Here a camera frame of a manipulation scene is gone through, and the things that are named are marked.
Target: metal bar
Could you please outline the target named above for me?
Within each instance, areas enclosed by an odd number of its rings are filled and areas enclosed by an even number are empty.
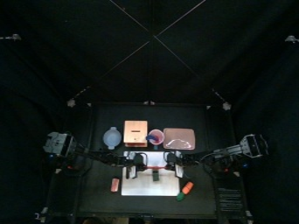
[[[145,27],[136,21],[136,19],[122,10],[122,8],[112,1],[109,0],[109,2],[128,15],[128,17],[142,27],[142,29],[148,32],[148,30],[145,29]]]
[[[102,79],[109,73],[110,71],[149,43],[149,41],[146,41],[110,69],[108,69],[108,71],[98,77],[98,79]]]
[[[205,0],[200,1],[156,35],[158,37],[202,3]]]
[[[169,49],[169,47],[165,45],[165,43],[156,37],[153,36],[154,39],[158,41],[158,43],[164,46],[164,48],[169,51],[169,53],[172,54],[172,56],[184,64],[184,66],[188,68],[188,70],[190,71],[190,73],[200,78],[198,74],[192,70],[192,68],[186,65],[186,63],[180,59],[180,57],[174,54],[174,52]],[[209,90],[212,91],[212,93],[221,99],[222,102],[226,102],[224,100],[224,98],[220,96],[220,94],[214,91],[214,89],[212,87],[209,87]]]
[[[196,72],[190,69],[190,67],[185,64],[185,62],[180,59],[180,57],[173,53],[173,51],[169,49],[169,47],[164,44],[164,42],[156,37],[153,36],[154,39],[158,41],[158,43],[164,46],[164,48],[169,51],[169,53],[172,54],[172,56],[184,64],[184,66],[188,68],[188,70],[190,71],[190,73],[200,77]]]

